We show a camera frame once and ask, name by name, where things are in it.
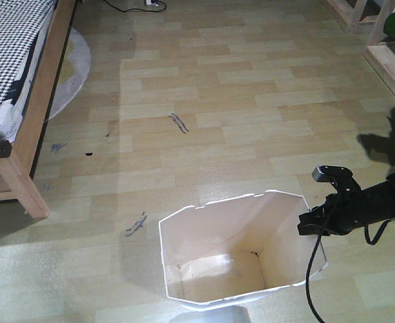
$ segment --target white plastic bin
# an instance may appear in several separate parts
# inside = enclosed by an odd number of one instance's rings
[[[168,298],[194,310],[252,301],[304,283],[316,236],[300,236],[302,196],[268,190],[185,207],[159,222]],[[320,246],[312,273],[326,265]]]

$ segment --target wooden shelf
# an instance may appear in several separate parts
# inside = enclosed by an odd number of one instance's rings
[[[384,22],[393,12],[395,0],[385,0],[369,37],[365,58],[395,95],[395,42],[382,42]]]
[[[362,34],[371,32],[378,15],[363,17],[368,0],[357,0],[352,6],[347,0],[324,0],[334,12],[341,28],[348,33]]]

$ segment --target wood-pattern floor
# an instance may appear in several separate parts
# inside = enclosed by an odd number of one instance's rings
[[[166,2],[79,4],[92,70],[48,125],[35,181],[50,217],[0,204],[0,322],[315,322],[303,287],[216,313],[168,301],[158,220],[267,189],[320,205],[333,192],[311,178],[320,164],[363,188],[395,169],[395,97],[362,57],[366,36],[344,34],[321,2]],[[322,317],[395,323],[395,222],[374,247],[361,230],[323,242]]]

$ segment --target wooden bed frame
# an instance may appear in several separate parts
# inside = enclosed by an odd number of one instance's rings
[[[48,206],[30,173],[43,140],[44,120],[58,79],[77,0],[58,0],[40,58],[28,107],[9,157],[0,158],[0,201],[17,199],[33,218],[48,216]]]

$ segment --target bed leg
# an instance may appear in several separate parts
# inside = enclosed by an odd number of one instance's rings
[[[10,157],[0,158],[0,174],[31,217],[37,219],[48,216],[48,205],[13,149]]]

